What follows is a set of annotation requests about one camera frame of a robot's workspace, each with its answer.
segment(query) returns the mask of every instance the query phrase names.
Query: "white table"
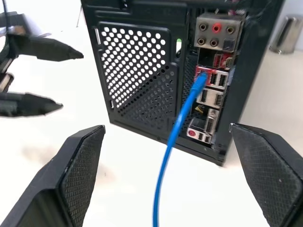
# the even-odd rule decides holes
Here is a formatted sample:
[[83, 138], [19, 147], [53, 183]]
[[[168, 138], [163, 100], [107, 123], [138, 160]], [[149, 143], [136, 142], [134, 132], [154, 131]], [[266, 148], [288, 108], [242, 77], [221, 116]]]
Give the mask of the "white table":
[[[109, 124], [86, 28], [53, 37], [85, 58], [56, 63], [21, 56], [10, 67], [15, 75], [10, 91], [51, 97], [64, 108], [42, 117], [0, 118], [0, 222], [68, 136], [104, 124], [97, 181], [84, 226], [151, 227], [154, 189], [166, 146]], [[301, 52], [288, 56], [268, 52], [241, 120], [282, 135], [301, 154], [302, 59]], [[285, 117], [287, 124], [281, 123]], [[160, 226], [268, 226], [233, 144], [225, 168], [173, 149], [161, 191]]]

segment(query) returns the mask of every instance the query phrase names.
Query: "cable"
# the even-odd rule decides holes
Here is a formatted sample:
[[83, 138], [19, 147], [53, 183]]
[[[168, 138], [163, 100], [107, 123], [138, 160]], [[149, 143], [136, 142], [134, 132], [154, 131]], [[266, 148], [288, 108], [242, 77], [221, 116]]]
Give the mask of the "cable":
[[167, 148], [165, 151], [165, 155], [162, 161], [161, 169], [158, 176], [157, 186], [156, 186], [156, 192], [155, 197], [153, 201], [153, 215], [152, 215], [152, 221], [153, 221], [153, 227], [159, 226], [159, 199], [160, 199], [160, 191], [162, 186], [163, 177], [165, 174], [166, 166], [169, 160], [170, 152], [172, 147], [174, 146], [176, 139], [179, 135], [179, 131], [184, 123], [184, 120], [186, 119], [189, 110], [191, 109], [191, 106], [196, 99], [196, 97], [200, 94], [202, 89], [205, 86], [207, 79], [207, 75], [205, 72], [201, 73], [195, 83], [193, 84], [190, 94], [187, 97], [184, 105], [181, 108], [181, 111], [178, 115], [178, 118], [175, 122], [175, 125], [170, 133], [169, 140], [167, 142]]

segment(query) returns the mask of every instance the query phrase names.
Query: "computer case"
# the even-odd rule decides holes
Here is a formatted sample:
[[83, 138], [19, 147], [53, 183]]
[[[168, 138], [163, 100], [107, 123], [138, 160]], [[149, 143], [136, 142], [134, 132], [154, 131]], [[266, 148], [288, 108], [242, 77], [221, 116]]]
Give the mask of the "computer case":
[[221, 166], [284, 1], [81, 1], [110, 122], [166, 143], [205, 70], [175, 147]]

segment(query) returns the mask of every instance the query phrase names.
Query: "mesh panel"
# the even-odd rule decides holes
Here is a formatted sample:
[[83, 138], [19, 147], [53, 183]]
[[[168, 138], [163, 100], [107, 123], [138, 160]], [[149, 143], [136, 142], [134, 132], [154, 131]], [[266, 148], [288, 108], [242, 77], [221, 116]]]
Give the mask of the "mesh panel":
[[130, 102], [118, 112], [122, 117], [149, 125], [156, 129], [167, 129], [168, 117], [175, 116], [176, 73], [168, 65], [149, 79]]
[[99, 26], [108, 94], [117, 108], [168, 65], [167, 29], [116, 23]]
[[76, 227], [83, 225], [94, 190], [99, 163], [97, 152], [100, 151], [100, 133], [102, 133], [102, 128], [96, 130], [83, 141], [62, 181], [62, 192], [68, 212]]
[[[184, 68], [182, 103], [185, 102], [187, 96], [189, 95], [191, 86], [194, 83], [194, 76], [195, 76], [195, 69], [196, 69], [197, 61], [198, 61], [197, 55], [188, 54], [186, 57], [185, 68]], [[182, 126], [182, 131], [181, 131], [182, 136], [186, 136], [187, 127], [188, 127], [191, 119], [193, 119], [193, 117], [200, 118], [201, 114], [197, 113], [197, 112], [193, 112], [192, 114], [189, 114], [187, 116], [187, 118], [185, 119], [184, 124]]]
[[297, 175], [259, 135], [234, 127], [232, 136], [248, 185], [271, 227], [280, 227], [302, 191]]

